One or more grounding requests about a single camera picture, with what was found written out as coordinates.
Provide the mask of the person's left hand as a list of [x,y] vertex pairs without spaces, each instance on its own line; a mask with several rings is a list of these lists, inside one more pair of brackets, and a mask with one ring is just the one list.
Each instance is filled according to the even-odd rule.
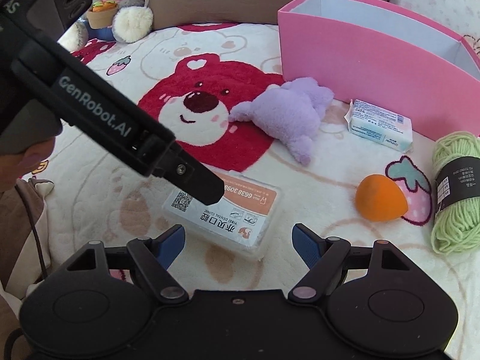
[[20,154],[1,156],[0,191],[3,193],[15,187],[18,179],[38,168],[41,161],[48,158],[55,148],[53,137],[30,146]]

